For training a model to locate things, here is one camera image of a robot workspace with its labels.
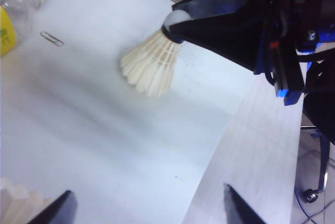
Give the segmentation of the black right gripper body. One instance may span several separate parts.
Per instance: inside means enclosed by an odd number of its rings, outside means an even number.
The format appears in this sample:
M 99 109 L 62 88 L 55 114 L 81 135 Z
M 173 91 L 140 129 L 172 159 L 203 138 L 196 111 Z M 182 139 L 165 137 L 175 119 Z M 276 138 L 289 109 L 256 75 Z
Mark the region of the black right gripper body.
M 286 106 L 306 90 L 300 63 L 334 56 L 334 0 L 248 0 L 253 17 L 248 68 L 264 74 Z

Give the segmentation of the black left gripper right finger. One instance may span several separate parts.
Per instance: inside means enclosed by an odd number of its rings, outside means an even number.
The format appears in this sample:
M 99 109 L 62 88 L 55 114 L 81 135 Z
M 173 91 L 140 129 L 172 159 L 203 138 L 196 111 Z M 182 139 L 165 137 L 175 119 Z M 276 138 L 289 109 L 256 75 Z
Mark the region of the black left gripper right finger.
M 263 219 L 229 184 L 224 185 L 226 222 L 232 224 L 265 224 Z

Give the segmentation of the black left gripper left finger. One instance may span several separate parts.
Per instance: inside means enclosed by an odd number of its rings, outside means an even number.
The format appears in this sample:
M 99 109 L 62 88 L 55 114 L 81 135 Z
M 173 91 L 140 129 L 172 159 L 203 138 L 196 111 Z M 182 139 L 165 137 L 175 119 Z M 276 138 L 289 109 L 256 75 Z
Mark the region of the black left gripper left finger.
M 37 214 L 29 224 L 72 224 L 75 221 L 77 199 L 74 192 L 67 190 L 54 200 L 41 213 Z

